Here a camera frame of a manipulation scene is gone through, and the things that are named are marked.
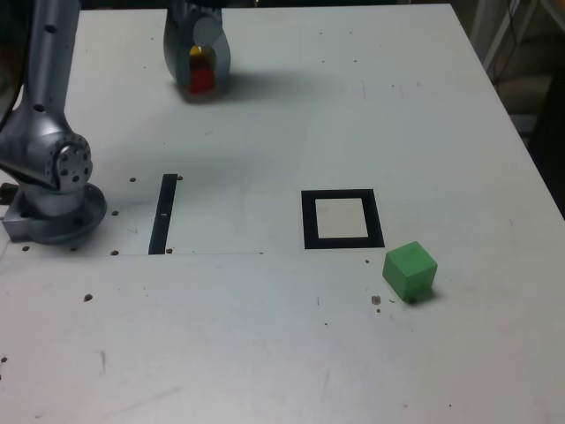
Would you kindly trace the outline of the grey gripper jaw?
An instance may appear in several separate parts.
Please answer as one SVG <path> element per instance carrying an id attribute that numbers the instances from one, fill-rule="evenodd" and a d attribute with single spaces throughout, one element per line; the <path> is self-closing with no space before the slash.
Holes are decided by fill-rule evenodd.
<path id="1" fill-rule="evenodd" d="M 204 94 L 227 87 L 230 46 L 222 24 L 212 18 L 197 21 L 192 45 L 192 92 Z"/>
<path id="2" fill-rule="evenodd" d="M 173 80 L 181 88 L 191 82 L 190 49 L 192 47 L 192 7 L 170 7 L 167 10 L 163 52 Z"/>

